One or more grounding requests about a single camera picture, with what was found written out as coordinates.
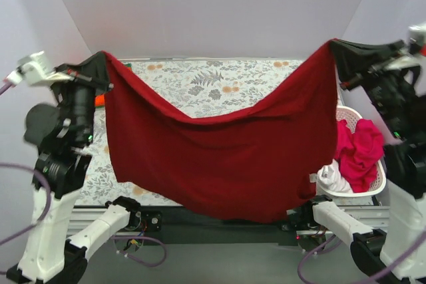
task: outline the red towel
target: red towel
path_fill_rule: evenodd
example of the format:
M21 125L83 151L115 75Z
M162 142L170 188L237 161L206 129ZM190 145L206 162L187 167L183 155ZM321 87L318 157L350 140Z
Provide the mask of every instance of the red towel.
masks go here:
M366 192L377 177L376 163L383 156L384 139L371 120L360 119L355 133L346 126L346 120L337 125L335 159L339 171L355 193Z
M106 54L110 158L119 182L220 219L271 222L315 196L331 163L337 89L328 43L256 105L190 118Z

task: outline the black bracket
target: black bracket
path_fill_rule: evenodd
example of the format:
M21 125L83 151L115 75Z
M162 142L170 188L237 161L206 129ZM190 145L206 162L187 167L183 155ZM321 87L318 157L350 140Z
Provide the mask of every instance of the black bracket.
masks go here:
M381 229L373 230L373 233L353 235L351 255L358 269L368 276L372 276L386 265L380 260L381 248L385 244L386 233ZM409 284L410 280L399 280L394 274L389 273L377 280L379 284Z
M307 229L316 229L319 227L314 219L313 206L325 201L333 201L328 196L315 196L304 205L294 209L294 213L289 214L288 221L281 225L283 231L303 231Z
M160 231L162 214L160 211L144 210L135 199L118 197L113 202L108 201L105 206L122 206L130 212L128 225L122 231Z

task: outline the white backdrop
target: white backdrop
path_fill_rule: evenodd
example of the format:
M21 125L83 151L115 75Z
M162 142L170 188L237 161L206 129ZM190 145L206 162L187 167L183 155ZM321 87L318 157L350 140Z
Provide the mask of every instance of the white backdrop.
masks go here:
M426 21L424 0L0 0L0 6L3 76L15 67L17 59L42 49L54 64L79 62L101 49L119 58L303 58L332 37L382 43L405 38L408 25ZM424 78L419 89L426 89ZM361 90L345 94L344 98L365 117L374 119L387 134ZM28 89L25 84L0 98L3 115L0 161L34 164L36 150L22 142L23 123L30 107L45 100L51 100L46 89ZM0 216L4 223L0 227L0 238L3 238L29 222L32 197L30 176L11 171L1 173ZM16 263L24 244L25 239L2 247L0 268ZM106 248L105 256L96 257L87 279L100 278L103 267L110 263L109 251ZM215 259L221 259L224 252L226 250L218 248L220 257L204 261L205 269L198 265L197 274L208 274L211 269L216 277L212 275L209 283L229 283L228 275L220 276L222 266L215 264ZM238 278L232 279L233 283L283 283L286 279L282 275L295 271L296 258L290 263L283 260L282 253L266 249L262 252L259 256L253 255L251 262L239 260L238 254L234 254L235 260L223 257L226 265L241 271ZM244 268L252 265L256 269L265 254L269 255L261 266L261 273L245 277ZM339 265L339 272L351 272L350 277L354 278L359 276L349 259L339 263L338 254L326 258L330 262L328 267ZM189 257L182 260L182 265L191 265L197 260L197 256ZM313 268L311 271L312 275L316 273ZM162 283L177 283L173 274L171 271L170 278ZM154 282L156 273L150 272L150 276L153 283L157 283ZM126 282L139 283L140 280L132 275Z
M303 58L361 0L63 0L91 51L120 58Z

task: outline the floral mattress cover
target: floral mattress cover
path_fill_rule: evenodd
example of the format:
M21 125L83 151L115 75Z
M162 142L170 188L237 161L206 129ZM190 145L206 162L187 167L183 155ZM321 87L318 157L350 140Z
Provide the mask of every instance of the floral mattress cover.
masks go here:
M272 92L301 60L189 60L125 61L159 95L193 118L217 116L254 105ZM133 183L118 183L112 170L105 110L95 113L93 155L77 205L103 206L118 196L142 205L175 206L176 202ZM370 198L338 199L341 204L370 204Z

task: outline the wire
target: wire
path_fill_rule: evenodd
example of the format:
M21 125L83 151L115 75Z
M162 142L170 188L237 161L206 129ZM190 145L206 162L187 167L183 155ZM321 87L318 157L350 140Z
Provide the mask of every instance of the wire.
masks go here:
M3 88L0 88L0 94L5 92L5 90L7 90L7 88L5 90L3 90ZM39 225L45 219L47 213L49 212L49 209L51 207L52 197L51 197L51 188L49 186L49 183L46 180L46 178L44 177L44 175L42 175L42 173L40 173L39 171L34 170L34 169L32 169L28 166L23 166L21 164L6 163L6 162L0 162L0 168L19 169L19 170L24 170L24 171L30 172L30 173L34 174L34 177L40 182L40 184L44 187L44 189L46 191L45 208L41 212L41 214L40 214L39 218L36 220L36 222L30 224L29 226L22 229L21 231L18 231L17 233L12 234L9 237L6 237L5 239L2 239L0 241L0 246L2 246L4 244L6 244L7 242L10 242L10 241L16 239L17 237L27 233L28 231L31 231L34 227ZM6 275L6 271L0 271L0 275Z
M156 263L145 262L145 261L143 261L143 260L141 260L141 259L139 259L139 258L137 258L137 257L135 257L135 256L133 256L131 254L127 254L124 251L119 251L125 257L127 257L129 259L132 259L133 261L135 261L135 262L137 262L139 264L142 264L143 266L146 266L146 267L157 267L157 266L163 264L164 261L166 261L166 259L167 259L167 255L168 254L167 254L166 244L164 244L163 242L161 242L159 239L155 239L153 237L147 237L147 236L136 236L136 237L132 237L132 236L114 236L114 237L112 237L112 239L142 239L144 241L150 241L150 242L154 242L154 243L160 244L161 248L164 251L164 255L163 255L162 259L160 261L156 262Z
M319 251L318 252L318 255L321 255L321 254L326 254L326 253L329 253L329 252L331 252L331 251L333 251L335 248L337 248L340 244L342 243L342 241L338 241L335 245L333 245L332 247L329 247L329 248L327 248L327 249L323 249L323 250L321 250L321 251ZM276 247L277 249L280 249L280 250L282 250L282 251L290 251L290 252L298 252L298 253L305 253L306 252L306 250L305 249L296 249L296 248L293 248L293 247L285 247L285 246L283 246L283 247L281 247L281 246L278 246L278 247Z
M13 86L12 82L7 81L1 88L0 88L0 96L9 88Z
M142 223L142 218L140 217L139 218L139 222L138 222L138 225L136 225L134 228L132 228L132 229L129 229L129 228L125 228L125 230L126 231L134 231L135 229L137 229L140 225L141 225L141 223Z
M311 257L315 252L318 252L320 249L325 247L328 243L330 243L335 238L335 235L331 236L327 241L322 243L320 246L316 247L312 251L310 251L304 258L300 261L298 265L298 275L299 278L305 283L305 284L315 284L314 282L308 281L303 275L302 275L302 267L304 266L305 262ZM402 253L395 261L393 261L389 266L382 269L381 271L377 272L376 274L372 275L368 279L363 279L358 282L353 282L352 284L368 284L368 283L374 283L378 279L381 279L382 277L386 276L387 274L391 273L399 264L401 264L407 257L409 257L411 254L414 253L416 249L420 247L420 245L423 244L423 242L426 241L426 229L423 231L423 233L414 241L413 245L410 246L410 248Z

